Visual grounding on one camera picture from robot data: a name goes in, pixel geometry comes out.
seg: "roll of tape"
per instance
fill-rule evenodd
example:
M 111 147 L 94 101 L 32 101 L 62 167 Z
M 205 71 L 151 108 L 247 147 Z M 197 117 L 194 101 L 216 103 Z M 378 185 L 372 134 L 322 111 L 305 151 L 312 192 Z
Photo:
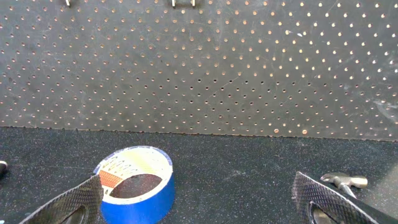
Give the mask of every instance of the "roll of tape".
M 121 149 L 102 160 L 94 173 L 101 177 L 104 188 L 101 211 L 109 224 L 156 223 L 172 207 L 175 195 L 173 165 L 170 157 L 160 149 L 150 146 Z M 153 189 L 141 190 L 141 194 L 129 198 L 115 197 L 114 190 L 123 181 L 148 174 L 161 179 Z M 143 188 L 145 183 L 135 188 Z

